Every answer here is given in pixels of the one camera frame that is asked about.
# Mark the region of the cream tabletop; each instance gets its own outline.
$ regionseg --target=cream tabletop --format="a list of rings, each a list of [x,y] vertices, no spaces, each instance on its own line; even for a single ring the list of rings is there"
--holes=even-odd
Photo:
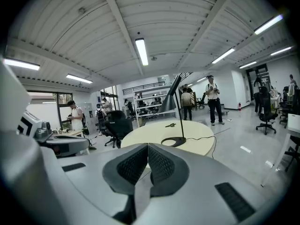
[[[171,123],[175,123],[174,127],[166,127]],[[214,145],[215,138],[203,138],[200,140],[188,139],[213,136],[212,130],[199,122],[182,121],[184,136],[187,138],[185,144],[177,147],[185,151],[193,152],[200,155],[206,155]],[[145,125],[129,133],[122,141],[121,147],[127,147],[137,143],[158,143],[168,137],[181,136],[181,126],[179,120],[168,120],[155,122]],[[175,141],[165,141],[163,145],[171,146]]]

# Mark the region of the black pants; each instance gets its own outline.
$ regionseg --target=black pants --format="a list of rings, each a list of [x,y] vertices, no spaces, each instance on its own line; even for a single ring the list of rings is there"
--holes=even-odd
[[[215,109],[216,109],[217,114],[219,116],[219,122],[223,122],[220,99],[218,98],[216,100],[209,100],[208,106],[210,107],[210,121],[212,123],[215,122]]]
[[[257,109],[258,109],[258,106],[259,106],[259,114],[262,113],[262,105],[261,105],[261,102],[259,100],[259,92],[255,93],[254,94],[254,99],[255,99],[255,112],[257,113]]]
[[[188,114],[189,114],[189,119],[192,120],[192,106],[184,106],[183,112],[184,112],[184,120],[187,119]]]

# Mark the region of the glossy gray floor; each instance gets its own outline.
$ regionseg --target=glossy gray floor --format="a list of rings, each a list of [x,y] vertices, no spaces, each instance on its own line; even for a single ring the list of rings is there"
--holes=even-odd
[[[265,135],[263,128],[259,128],[258,131],[255,129],[261,121],[254,112],[253,106],[248,106],[242,111],[230,111],[227,116],[223,117],[224,125],[220,125],[217,122],[215,126],[210,125],[209,108],[207,106],[201,110],[194,110],[192,115],[193,121],[208,125],[214,132],[217,138],[217,145],[213,153],[214,158],[250,181],[266,199],[271,199],[288,188],[296,167],[295,161],[288,172],[284,171],[291,159],[289,156],[284,156],[278,170],[270,178],[267,185],[265,187],[260,185],[262,179],[275,162],[287,133],[284,126],[279,124],[279,118],[276,118],[273,123],[277,133],[274,134],[272,130],[268,129],[268,134]],[[134,128],[137,127],[136,122],[133,122],[133,125]],[[113,149],[111,143],[107,147],[104,146],[104,143],[109,139],[109,137],[105,136],[98,136],[93,139],[94,143],[97,142],[94,145],[97,147],[97,150],[93,151],[93,153]],[[295,146],[292,141],[290,141],[289,145]],[[151,187],[149,172],[150,170],[146,169],[136,185],[138,215],[149,201],[149,188]]]

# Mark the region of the black desk lamp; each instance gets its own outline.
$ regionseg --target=black desk lamp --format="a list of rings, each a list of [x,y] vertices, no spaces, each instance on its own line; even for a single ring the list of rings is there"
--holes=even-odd
[[[178,112],[179,112],[179,117],[180,117],[180,123],[181,123],[182,137],[168,137],[168,138],[165,138],[164,140],[161,141],[161,144],[163,144],[163,142],[166,141],[166,140],[174,140],[175,144],[172,145],[172,147],[178,147],[178,146],[184,144],[187,141],[186,138],[184,137],[184,134],[183,134],[181,113],[180,113],[180,110],[179,110],[179,104],[178,104],[178,99],[177,99],[177,95],[176,95],[176,89],[177,89],[180,81],[181,81],[181,77],[178,75],[175,78],[172,87],[170,88],[167,96],[164,99],[163,104],[160,106],[160,109],[158,111],[158,113],[163,113],[163,112],[167,112],[169,110],[175,109],[176,104],[175,104],[174,99],[173,99],[173,95],[175,94],[177,107],[178,107]]]

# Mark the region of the black cable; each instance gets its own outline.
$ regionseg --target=black cable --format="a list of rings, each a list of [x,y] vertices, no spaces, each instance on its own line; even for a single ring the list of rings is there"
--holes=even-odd
[[[212,158],[215,159],[215,158],[214,158],[214,151],[215,151],[216,146],[217,146],[217,138],[216,138],[215,136],[210,136],[210,137],[200,137],[200,138],[198,138],[198,139],[192,138],[192,137],[191,137],[191,138],[187,138],[187,139],[194,139],[194,140],[197,140],[197,141],[198,141],[198,140],[200,140],[200,139],[202,139],[202,138],[211,138],[211,137],[214,137],[215,140],[216,140],[216,144],[215,144],[214,150],[212,151],[212,154],[211,154]]]

